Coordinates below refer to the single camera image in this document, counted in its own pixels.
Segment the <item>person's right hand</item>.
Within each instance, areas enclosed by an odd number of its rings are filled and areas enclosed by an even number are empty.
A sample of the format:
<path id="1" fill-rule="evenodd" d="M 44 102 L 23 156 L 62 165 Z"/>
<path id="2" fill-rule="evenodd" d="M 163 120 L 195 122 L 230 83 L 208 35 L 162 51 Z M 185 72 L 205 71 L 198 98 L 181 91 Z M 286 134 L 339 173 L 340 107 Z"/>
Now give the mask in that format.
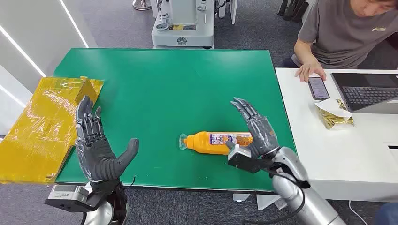
<path id="1" fill-rule="evenodd" d="M 303 64 L 295 73 L 295 77 L 298 77 L 301 83 L 309 83 L 310 75 L 314 73 L 317 74 L 322 81 L 326 81 L 326 74 L 319 62 Z"/>

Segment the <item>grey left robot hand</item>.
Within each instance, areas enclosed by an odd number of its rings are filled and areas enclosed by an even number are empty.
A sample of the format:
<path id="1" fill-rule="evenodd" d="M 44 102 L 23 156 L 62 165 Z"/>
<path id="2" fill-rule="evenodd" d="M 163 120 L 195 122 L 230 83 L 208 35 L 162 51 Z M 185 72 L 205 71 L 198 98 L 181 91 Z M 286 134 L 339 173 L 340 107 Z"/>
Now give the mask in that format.
<path id="1" fill-rule="evenodd" d="M 90 182 L 117 180 L 138 153 L 139 139 L 131 138 L 126 150 L 116 156 L 105 135 L 101 107 L 92 113 L 93 102 L 85 95 L 76 109 L 75 142 L 80 167 Z"/>

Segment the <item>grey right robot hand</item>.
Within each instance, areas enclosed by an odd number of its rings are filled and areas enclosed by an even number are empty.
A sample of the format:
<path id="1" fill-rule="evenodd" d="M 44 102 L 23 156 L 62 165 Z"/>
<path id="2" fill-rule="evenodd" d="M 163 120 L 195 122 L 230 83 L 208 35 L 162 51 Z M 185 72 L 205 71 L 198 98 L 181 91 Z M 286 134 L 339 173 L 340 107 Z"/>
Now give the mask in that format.
<path id="1" fill-rule="evenodd" d="M 227 141 L 226 145 L 230 149 L 228 160 L 232 160 L 235 155 L 240 153 L 244 157 L 251 154 L 251 158 L 275 162 L 275 156 L 280 149 L 276 134 L 265 116 L 262 116 L 249 102 L 244 99 L 234 97 L 230 102 L 242 115 L 253 141 L 246 147 Z"/>

